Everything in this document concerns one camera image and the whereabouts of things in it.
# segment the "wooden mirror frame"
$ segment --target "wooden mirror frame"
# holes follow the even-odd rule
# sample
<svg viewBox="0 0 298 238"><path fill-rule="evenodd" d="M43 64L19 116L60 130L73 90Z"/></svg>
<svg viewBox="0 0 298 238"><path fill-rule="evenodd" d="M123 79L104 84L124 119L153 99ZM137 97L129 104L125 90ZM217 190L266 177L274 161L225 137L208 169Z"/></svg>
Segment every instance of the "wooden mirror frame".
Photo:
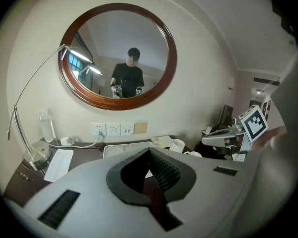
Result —
<svg viewBox="0 0 298 238"><path fill-rule="evenodd" d="M164 74L160 81L149 91L132 98L126 99L112 99L105 96L98 95L86 87L84 87L74 76L71 69L71 64L69 61L69 56L65 56L62 60L62 52L59 52L59 70L62 76L63 81L65 82L66 86L71 90L71 92L81 99L82 101L101 109L106 110L129 110L141 107L145 104L156 99L160 94L162 94L165 89L171 83L173 76L175 74L176 65L177 65L177 51L175 47L174 39L165 26L165 24L153 13L150 11L133 5L129 3L109 3L104 4L98 7L95 7L79 18L77 18L67 29L65 32L61 45L71 45L72 40L75 37L75 34L78 32L79 28L86 23L91 18L108 11L115 11L115 10L124 10L137 13L155 24L155 26L159 29L161 34L163 35L167 47L168 47L168 60L167 65L164 71Z"/></svg>

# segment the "black grille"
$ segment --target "black grille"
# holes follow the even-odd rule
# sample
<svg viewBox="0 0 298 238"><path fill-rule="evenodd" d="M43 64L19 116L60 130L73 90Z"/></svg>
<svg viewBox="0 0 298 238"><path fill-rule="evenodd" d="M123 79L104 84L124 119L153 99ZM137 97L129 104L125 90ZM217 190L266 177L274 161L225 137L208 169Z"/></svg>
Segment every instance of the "black grille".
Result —
<svg viewBox="0 0 298 238"><path fill-rule="evenodd" d="M150 171L152 172L153 177L156 179L159 187L166 191L169 188L173 187L181 177L180 170L172 165L170 162L167 162L154 152L150 152L152 157L152 162L150 163Z"/></svg>
<svg viewBox="0 0 298 238"><path fill-rule="evenodd" d="M216 168L214 168L214 171L219 172L219 173L223 173L223 174L226 174L226 175L229 175L229 176L235 176L238 170L223 168L223 167L216 167Z"/></svg>
<svg viewBox="0 0 298 238"><path fill-rule="evenodd" d="M74 205L80 193L67 190L65 191L40 217L39 221L56 229L63 218Z"/></svg>

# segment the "white paper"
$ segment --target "white paper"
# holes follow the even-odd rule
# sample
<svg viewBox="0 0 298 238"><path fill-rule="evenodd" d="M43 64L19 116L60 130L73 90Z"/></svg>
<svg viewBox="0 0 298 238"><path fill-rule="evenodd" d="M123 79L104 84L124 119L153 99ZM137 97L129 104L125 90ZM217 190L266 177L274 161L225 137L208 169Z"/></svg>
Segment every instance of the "white paper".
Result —
<svg viewBox="0 0 298 238"><path fill-rule="evenodd" d="M57 150L44 176L44 180L54 182L66 175L69 171L73 153L73 150Z"/></svg>
<svg viewBox="0 0 298 238"><path fill-rule="evenodd" d="M170 147L171 137L163 136L163 137L153 137L151 139L152 143L155 144L156 147L166 148Z"/></svg>

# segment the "white mug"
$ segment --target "white mug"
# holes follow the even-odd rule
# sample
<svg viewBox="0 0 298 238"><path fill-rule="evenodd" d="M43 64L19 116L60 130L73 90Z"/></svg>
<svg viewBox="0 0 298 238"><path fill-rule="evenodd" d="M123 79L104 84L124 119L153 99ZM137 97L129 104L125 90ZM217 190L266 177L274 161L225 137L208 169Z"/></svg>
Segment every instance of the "white mug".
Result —
<svg viewBox="0 0 298 238"><path fill-rule="evenodd" d="M206 135L210 134L211 130L212 130L212 127L205 126L204 134L206 134Z"/></svg>
<svg viewBox="0 0 298 238"><path fill-rule="evenodd" d="M202 158L202 155L198 152L185 152L184 154L187 154L187 155L191 155L191 156L196 156L196 157L201 157Z"/></svg>
<svg viewBox="0 0 298 238"><path fill-rule="evenodd" d="M171 139L170 140L170 151L182 153L185 147L185 143L180 139Z"/></svg>

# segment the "dark table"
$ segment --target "dark table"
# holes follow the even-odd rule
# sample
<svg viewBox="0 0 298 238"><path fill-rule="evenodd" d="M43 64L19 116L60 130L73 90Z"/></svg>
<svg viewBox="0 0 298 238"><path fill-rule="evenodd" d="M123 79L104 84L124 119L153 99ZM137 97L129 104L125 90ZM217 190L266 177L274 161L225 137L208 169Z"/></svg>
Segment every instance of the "dark table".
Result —
<svg viewBox="0 0 298 238"><path fill-rule="evenodd" d="M141 140L141 141L133 141L133 142L124 142L124 144L128 143L139 143L139 142L146 142L150 140ZM66 148L67 150L74 150L74 154L70 163L69 171L73 168L90 162L95 161L103 158L103 150L106 145L115 145L121 143L110 143L110 144L96 144L95 146L88 148L88 149L79 149L79 148ZM77 146L86 146L90 145L90 143L75 143ZM50 184L49 181L44 180L44 173L47 171L49 167L49 163L52 160L53 155L57 151L55 148L51 148L52 154L47 161L47 163L43 164L39 170L33 170L31 167L27 166L25 161L22 161L18 166L17 170L22 174L25 174L29 177L30 180L26 180L22 177L17 171L14 172L12 175L5 191L3 197L8 198L18 204L19 206L23 207L27 201L34 196L38 191L43 189L45 186ZM192 151L187 146L185 146L183 152ZM154 183L154 178L148 178L145 180L146 183Z"/></svg>

